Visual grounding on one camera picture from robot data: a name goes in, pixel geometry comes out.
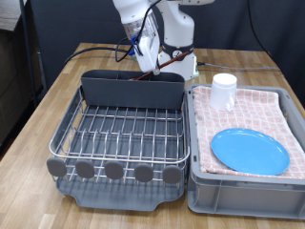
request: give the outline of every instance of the cable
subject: cable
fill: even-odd
[[[202,65],[208,65],[220,69],[230,69],[230,70],[241,70],[241,71],[247,71],[247,70],[278,70],[280,71],[279,68],[276,67],[259,67],[259,68],[231,68],[231,67],[225,67],[225,66],[220,66],[220,65],[214,65],[214,64],[209,64],[209,63],[203,63],[203,62],[197,62],[197,66],[202,66]]]
[[[76,55],[81,54],[81,53],[83,53],[83,52],[93,51],[93,50],[109,50],[109,51],[116,51],[116,52],[126,52],[127,54],[129,53],[129,52],[126,51],[126,50],[119,50],[119,49],[115,49],[115,48],[109,48],[109,47],[93,47],[93,48],[88,48],[88,49],[85,49],[85,50],[82,50],[82,51],[79,51],[79,52],[76,52],[76,53],[72,54],[71,56],[69,56],[69,57],[66,59],[64,66],[66,66],[67,63],[68,63],[72,58],[74,58]]]
[[[251,14],[251,8],[250,8],[250,0],[248,0],[248,15],[249,15],[249,19],[250,19],[250,25],[251,25],[251,29],[252,29],[252,32],[254,33],[254,37],[258,43],[258,45],[261,47],[261,49],[263,49],[263,51],[266,52],[266,54],[268,54],[270,56],[270,58],[272,58],[272,60],[275,62],[275,60],[273,59],[273,57],[271,56],[271,54],[265,49],[265,47],[261,44],[261,42],[259,41],[257,35],[256,35],[256,32],[255,32],[255,29],[254,29],[254,23],[253,23],[253,20],[252,20],[252,14]]]
[[[139,34],[136,36],[136,38],[135,38],[136,42],[139,41],[139,38],[140,38],[140,36],[142,35],[142,31],[144,30],[145,23],[146,23],[146,19],[147,19],[147,16],[148,16],[150,10],[151,10],[156,4],[158,4],[158,3],[161,2],[161,1],[163,1],[163,0],[158,0],[158,1],[156,1],[155,3],[151,4],[151,6],[146,10],[146,13],[145,13],[145,16],[144,16],[144,19],[143,19],[143,23],[142,23],[142,26],[141,26],[141,30],[140,30]],[[124,39],[120,40],[120,41],[118,42],[116,48],[94,47],[94,48],[88,48],[88,49],[82,50],[82,51],[80,51],[80,52],[76,52],[76,53],[74,53],[73,55],[69,56],[69,57],[66,59],[64,66],[66,66],[67,63],[68,63],[72,58],[74,58],[76,55],[78,55],[78,54],[80,54],[80,53],[83,53],[83,52],[92,51],[92,50],[110,50],[110,51],[115,51],[115,61],[116,61],[116,62],[121,62],[123,59],[126,58],[126,56],[130,53],[130,51],[131,51],[132,48],[133,48],[133,45],[131,45],[131,47],[130,47],[127,51],[126,51],[126,50],[120,50],[120,49],[118,49],[119,46],[121,45],[121,43],[122,43],[123,41],[127,40],[127,39],[128,39],[128,38],[125,37]],[[120,59],[117,59],[117,52],[125,52],[125,54],[124,54],[123,57],[121,57]]]
[[[124,39],[120,40],[120,41],[118,42],[116,48],[115,48],[115,61],[116,61],[116,62],[121,62],[123,59],[125,59],[126,56],[130,53],[130,51],[131,51],[132,48],[133,48],[133,45],[131,45],[131,47],[130,47],[129,50],[125,53],[125,55],[123,55],[122,58],[117,59],[117,52],[118,52],[118,50],[119,50],[118,48],[120,47],[121,43],[122,43],[123,41],[125,41],[125,40],[128,40],[128,38],[125,37]]]
[[[141,37],[142,35],[142,31],[144,30],[144,27],[145,27],[145,23],[146,23],[146,19],[147,19],[147,16],[149,15],[149,12],[150,10],[155,6],[157,5],[159,2],[161,2],[162,0],[157,0],[155,3],[151,4],[151,6],[146,10],[146,13],[145,13],[145,16],[144,16],[144,19],[143,19],[143,23],[142,23],[142,26],[141,26],[141,30],[139,32],[139,34],[137,35],[135,41],[138,42],[139,41],[139,38]]]

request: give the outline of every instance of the gray plastic tray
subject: gray plastic tray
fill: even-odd
[[[305,180],[200,172],[193,107],[193,88],[197,86],[211,85],[190,84],[187,88],[192,152],[188,181],[189,207],[197,213],[305,219]],[[280,108],[283,114],[288,114],[288,124],[305,149],[305,122],[286,90],[258,86],[238,88],[278,93]]]

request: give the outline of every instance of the wire rack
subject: wire rack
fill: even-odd
[[[80,177],[82,182],[138,184],[134,168],[145,163],[153,168],[151,186],[156,182],[165,186],[162,174],[167,166],[185,171],[190,152],[186,154],[185,150],[182,111],[87,106],[81,96],[74,113],[68,111],[67,115],[71,117],[67,128],[59,127],[50,144],[54,157],[61,158],[67,167],[67,182],[77,180],[75,163],[79,159],[90,161],[94,169],[94,179]],[[107,161],[118,161],[123,166],[121,180],[107,177]]]

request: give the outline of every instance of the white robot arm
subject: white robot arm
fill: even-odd
[[[142,26],[147,9],[157,0],[113,0],[115,7],[121,15],[121,21],[126,34],[132,40],[137,36]],[[159,36],[157,24],[151,10],[146,20],[145,29],[139,39],[136,57],[143,72],[158,72],[156,60],[163,64],[183,52],[190,54],[163,68],[161,72],[178,73],[185,80],[199,75],[196,69],[196,57],[193,54],[193,30],[192,18],[179,9],[181,5],[200,6],[210,4],[214,0],[164,0],[157,4],[164,21],[164,42],[162,52],[159,52]]]
[[[150,10],[146,19],[143,31],[136,40],[145,17],[150,7],[149,0],[113,0],[116,9],[119,11],[121,21],[127,37],[136,43],[134,45],[137,61],[142,72],[150,72],[156,69],[156,60],[160,48],[160,39],[157,32],[157,24]]]

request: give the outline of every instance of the checkered dish towel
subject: checkered dish towel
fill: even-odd
[[[304,151],[279,108],[278,94],[237,89],[232,112],[218,111],[210,107],[210,96],[211,88],[200,86],[193,89],[201,172],[251,177],[305,178]],[[229,128],[248,128],[275,138],[287,149],[290,167],[278,176],[247,174],[230,169],[211,149],[213,137]]]

